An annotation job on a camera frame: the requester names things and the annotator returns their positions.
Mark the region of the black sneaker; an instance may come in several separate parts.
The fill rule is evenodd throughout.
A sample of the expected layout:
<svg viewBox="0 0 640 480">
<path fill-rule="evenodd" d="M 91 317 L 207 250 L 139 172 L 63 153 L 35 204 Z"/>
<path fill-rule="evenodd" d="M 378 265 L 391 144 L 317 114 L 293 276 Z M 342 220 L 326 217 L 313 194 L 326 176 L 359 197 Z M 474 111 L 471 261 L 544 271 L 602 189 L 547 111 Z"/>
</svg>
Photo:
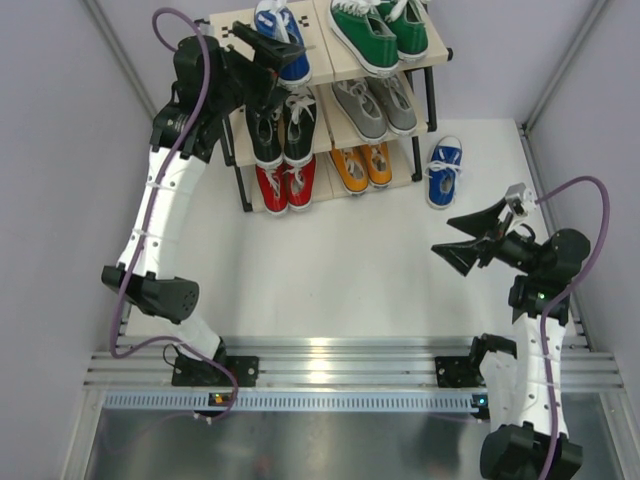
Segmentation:
<svg viewBox="0 0 640 480">
<path fill-rule="evenodd" d="M 279 140 L 278 126 L 281 109 L 270 114 L 259 114 L 247 107 L 246 125 L 249 132 L 253 158 L 262 169 L 275 169 L 283 162 L 283 149 Z"/>
<path fill-rule="evenodd" d="M 301 87 L 286 98 L 283 153 L 287 165 L 302 168 L 312 160 L 317 110 L 315 95 L 308 87 Z"/>
</svg>

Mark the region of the grey sneaker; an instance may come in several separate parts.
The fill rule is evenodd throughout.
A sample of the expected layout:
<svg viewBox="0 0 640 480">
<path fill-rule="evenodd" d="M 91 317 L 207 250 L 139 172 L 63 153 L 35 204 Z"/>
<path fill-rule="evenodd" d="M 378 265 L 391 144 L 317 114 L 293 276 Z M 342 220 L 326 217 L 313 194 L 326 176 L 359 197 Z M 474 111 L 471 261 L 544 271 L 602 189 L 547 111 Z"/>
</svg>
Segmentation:
<svg viewBox="0 0 640 480">
<path fill-rule="evenodd" d="M 408 136 L 417 128 L 417 117 L 399 76 L 385 78 L 366 77 L 369 90 L 386 116 L 390 130 Z"/>
<path fill-rule="evenodd" d="M 331 92 L 365 143 L 377 144 L 384 140 L 388 133 L 387 121 L 363 78 L 334 82 Z"/>
</svg>

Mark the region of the green sneaker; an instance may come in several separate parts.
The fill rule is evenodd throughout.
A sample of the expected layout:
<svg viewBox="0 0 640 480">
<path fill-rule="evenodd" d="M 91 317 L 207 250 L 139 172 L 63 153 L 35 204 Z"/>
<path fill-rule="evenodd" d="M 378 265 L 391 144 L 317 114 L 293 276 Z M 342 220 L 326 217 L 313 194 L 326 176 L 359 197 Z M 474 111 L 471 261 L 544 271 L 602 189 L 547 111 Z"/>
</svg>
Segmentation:
<svg viewBox="0 0 640 480">
<path fill-rule="evenodd" d="M 421 1 L 381 1 L 377 10 L 396 36 L 401 60 L 418 61 L 426 56 L 429 39 L 424 22 L 426 10 Z"/>
<path fill-rule="evenodd" d="M 331 1 L 328 22 L 363 70 L 388 77 L 399 64 L 397 36 L 381 16 L 380 5 L 381 1 Z"/>
</svg>

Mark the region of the red sneaker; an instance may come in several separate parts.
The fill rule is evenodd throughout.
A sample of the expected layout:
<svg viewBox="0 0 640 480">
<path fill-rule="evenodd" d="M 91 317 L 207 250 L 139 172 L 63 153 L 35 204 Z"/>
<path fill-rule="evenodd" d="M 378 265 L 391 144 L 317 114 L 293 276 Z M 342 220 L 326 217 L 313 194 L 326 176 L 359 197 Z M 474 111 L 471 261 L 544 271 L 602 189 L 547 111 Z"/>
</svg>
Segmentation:
<svg viewBox="0 0 640 480">
<path fill-rule="evenodd" d="M 316 158 L 312 156 L 304 165 L 288 165 L 286 168 L 287 199 L 294 211 L 303 211 L 312 203 L 316 164 Z"/>
<path fill-rule="evenodd" d="M 284 165 L 270 168 L 256 166 L 255 173 L 265 210 L 274 216 L 284 214 L 288 209 Z"/>
</svg>

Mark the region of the orange sneaker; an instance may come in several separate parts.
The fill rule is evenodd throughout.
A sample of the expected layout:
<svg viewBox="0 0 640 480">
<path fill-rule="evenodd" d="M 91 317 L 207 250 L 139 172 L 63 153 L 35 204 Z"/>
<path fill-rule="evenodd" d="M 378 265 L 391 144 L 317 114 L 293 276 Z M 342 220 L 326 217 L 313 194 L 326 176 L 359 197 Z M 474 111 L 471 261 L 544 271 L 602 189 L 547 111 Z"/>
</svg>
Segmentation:
<svg viewBox="0 0 640 480">
<path fill-rule="evenodd" d="M 360 152 L 366 165 L 370 183 L 375 188 L 388 187 L 392 181 L 393 173 L 387 143 L 362 145 Z"/>
<path fill-rule="evenodd" d="M 369 176 L 360 152 L 356 148 L 333 148 L 329 155 L 345 190 L 354 196 L 364 194 Z"/>
</svg>

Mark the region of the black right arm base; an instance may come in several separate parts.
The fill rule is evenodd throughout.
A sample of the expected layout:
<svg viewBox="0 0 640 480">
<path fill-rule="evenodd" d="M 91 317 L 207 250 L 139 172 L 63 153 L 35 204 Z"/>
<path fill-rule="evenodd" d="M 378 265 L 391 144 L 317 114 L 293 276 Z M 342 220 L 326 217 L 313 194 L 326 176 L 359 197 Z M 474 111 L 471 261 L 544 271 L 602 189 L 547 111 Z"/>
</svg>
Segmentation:
<svg viewBox="0 0 640 480">
<path fill-rule="evenodd" d="M 480 364 L 488 352 L 502 352 L 516 358 L 516 342 L 506 337 L 484 333 L 473 338 L 467 355 L 436 356 L 437 385 L 440 388 L 456 389 L 484 386 Z"/>
</svg>

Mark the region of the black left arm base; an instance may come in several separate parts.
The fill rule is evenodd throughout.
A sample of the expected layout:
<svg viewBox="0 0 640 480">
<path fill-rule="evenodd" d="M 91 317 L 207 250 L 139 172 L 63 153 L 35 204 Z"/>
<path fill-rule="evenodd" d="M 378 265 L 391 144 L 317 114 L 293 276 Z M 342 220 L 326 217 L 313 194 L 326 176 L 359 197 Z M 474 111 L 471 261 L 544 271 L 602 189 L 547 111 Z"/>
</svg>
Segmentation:
<svg viewBox="0 0 640 480">
<path fill-rule="evenodd" d="M 257 356 L 229 356 L 224 368 L 240 387 L 255 387 L 259 376 Z M 209 363 L 179 354 L 173 361 L 171 385 L 175 387 L 231 387 L 228 376 Z"/>
</svg>

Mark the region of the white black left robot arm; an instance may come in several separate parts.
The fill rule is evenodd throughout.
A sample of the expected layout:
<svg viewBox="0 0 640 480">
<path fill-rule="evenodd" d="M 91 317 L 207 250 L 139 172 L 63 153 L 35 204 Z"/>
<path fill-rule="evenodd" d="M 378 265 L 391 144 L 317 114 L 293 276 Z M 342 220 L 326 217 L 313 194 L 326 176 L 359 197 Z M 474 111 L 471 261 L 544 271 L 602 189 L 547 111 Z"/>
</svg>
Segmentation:
<svg viewBox="0 0 640 480">
<path fill-rule="evenodd" d="M 224 120 L 246 107 L 272 112 L 284 98 L 278 78 L 302 57 L 300 45 L 271 39 L 240 22 L 234 34 L 248 44 L 245 57 L 212 36 L 196 33 L 181 40 L 173 54 L 176 79 L 171 99 L 153 120 L 148 171 L 136 220 L 116 264 L 105 266 L 102 283 L 125 305 L 161 320 L 161 341 L 196 359 L 193 373 L 215 386 L 227 376 L 221 338 L 197 313 L 197 282 L 175 273 L 176 255 L 191 197 L 224 135 Z"/>
</svg>

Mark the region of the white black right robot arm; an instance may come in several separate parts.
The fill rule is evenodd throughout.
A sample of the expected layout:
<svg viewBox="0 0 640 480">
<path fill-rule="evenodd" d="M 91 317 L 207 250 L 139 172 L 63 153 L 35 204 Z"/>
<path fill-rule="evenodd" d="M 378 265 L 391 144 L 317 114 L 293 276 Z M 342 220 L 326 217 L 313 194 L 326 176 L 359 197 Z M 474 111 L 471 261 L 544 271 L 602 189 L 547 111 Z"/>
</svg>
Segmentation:
<svg viewBox="0 0 640 480">
<path fill-rule="evenodd" d="M 482 334 L 471 346 L 467 372 L 488 390 L 491 431 L 483 441 L 485 479 L 571 479 L 583 465 L 569 435 L 561 400 L 561 357 L 569 320 L 566 288 L 590 254 L 587 237 L 561 229 L 539 243 L 518 232 L 528 212 L 520 199 L 502 199 L 448 225 L 469 240 L 432 246 L 456 271 L 493 260 L 519 270 L 509 291 L 515 337 Z"/>
</svg>

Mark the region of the beige black shoe shelf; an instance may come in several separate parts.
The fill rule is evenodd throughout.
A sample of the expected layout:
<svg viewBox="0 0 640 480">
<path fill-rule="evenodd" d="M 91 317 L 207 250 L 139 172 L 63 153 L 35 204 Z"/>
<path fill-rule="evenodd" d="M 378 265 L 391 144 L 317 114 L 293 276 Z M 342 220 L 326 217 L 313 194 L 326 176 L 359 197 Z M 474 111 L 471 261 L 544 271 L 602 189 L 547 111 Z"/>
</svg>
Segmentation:
<svg viewBox="0 0 640 480">
<path fill-rule="evenodd" d="M 318 102 L 319 119 L 313 145 L 317 168 L 312 200 L 319 202 L 344 197 L 347 191 L 339 183 L 338 173 L 330 164 L 330 151 L 358 146 L 363 140 L 339 109 L 330 85 L 363 77 L 365 71 L 331 32 L 327 1 L 293 1 L 288 7 L 303 34 L 312 73 L 309 87 Z M 423 178 L 418 137 L 437 130 L 433 67 L 453 58 L 453 50 L 445 45 L 429 15 L 424 13 L 422 18 L 429 40 L 426 56 L 416 61 L 402 62 L 398 67 L 399 80 L 407 90 L 417 116 L 417 128 L 410 135 L 390 131 L 384 138 L 392 155 L 393 187 L 408 186 Z M 235 173 L 241 207 L 246 212 L 261 212 L 265 204 L 255 176 L 244 110 L 240 108 L 233 112 L 226 126 L 227 136 L 221 141 L 223 158 L 225 165 Z"/>
</svg>

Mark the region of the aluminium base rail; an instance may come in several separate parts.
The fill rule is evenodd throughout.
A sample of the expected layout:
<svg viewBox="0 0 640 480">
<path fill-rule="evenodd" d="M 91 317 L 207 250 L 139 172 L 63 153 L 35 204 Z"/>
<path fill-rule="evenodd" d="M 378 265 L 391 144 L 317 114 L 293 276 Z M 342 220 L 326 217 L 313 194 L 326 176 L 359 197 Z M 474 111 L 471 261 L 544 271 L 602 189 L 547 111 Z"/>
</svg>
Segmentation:
<svg viewBox="0 0 640 480">
<path fill-rule="evenodd" d="M 240 387 L 238 410 L 476 412 L 485 386 L 440 388 L 435 357 L 467 355 L 464 337 L 230 337 L 229 356 L 257 356 L 255 387 Z M 125 359 L 93 354 L 85 388 L 104 390 L 114 408 L 218 410 L 231 387 L 171 385 L 174 351 L 150 346 Z"/>
</svg>

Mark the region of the left grey corner post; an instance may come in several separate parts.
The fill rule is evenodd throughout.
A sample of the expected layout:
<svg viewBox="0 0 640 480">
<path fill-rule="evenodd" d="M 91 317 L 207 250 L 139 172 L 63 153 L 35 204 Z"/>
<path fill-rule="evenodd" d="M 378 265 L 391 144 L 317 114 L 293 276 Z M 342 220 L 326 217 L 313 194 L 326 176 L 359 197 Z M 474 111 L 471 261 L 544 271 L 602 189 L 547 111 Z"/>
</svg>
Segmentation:
<svg viewBox="0 0 640 480">
<path fill-rule="evenodd" d="M 149 121 L 152 121 L 158 113 L 158 109 L 102 5 L 97 0 L 81 0 L 80 4 L 84 7 L 90 20 L 97 28 L 99 36 L 106 44 L 111 56 L 124 75 L 126 82 L 133 90 L 138 103 L 141 105 Z"/>
</svg>

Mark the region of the grey aluminium corner post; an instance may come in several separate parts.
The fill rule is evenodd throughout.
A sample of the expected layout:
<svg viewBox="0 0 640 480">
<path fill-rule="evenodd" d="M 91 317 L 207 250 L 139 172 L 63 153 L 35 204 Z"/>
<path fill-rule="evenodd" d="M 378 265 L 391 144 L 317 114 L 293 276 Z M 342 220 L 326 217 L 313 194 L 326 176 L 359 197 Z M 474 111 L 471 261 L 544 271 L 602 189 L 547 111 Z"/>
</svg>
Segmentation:
<svg viewBox="0 0 640 480">
<path fill-rule="evenodd" d="M 574 63 L 587 46 L 589 39 L 613 4 L 614 1 L 611 0 L 596 0 L 591 2 L 586 14 L 580 21 L 576 31 L 572 34 L 566 49 L 554 67 L 548 81 L 545 83 L 540 96 L 534 103 L 526 120 L 521 124 L 520 130 L 524 137 L 528 138 L 531 135 L 542 115 L 558 94 Z"/>
</svg>

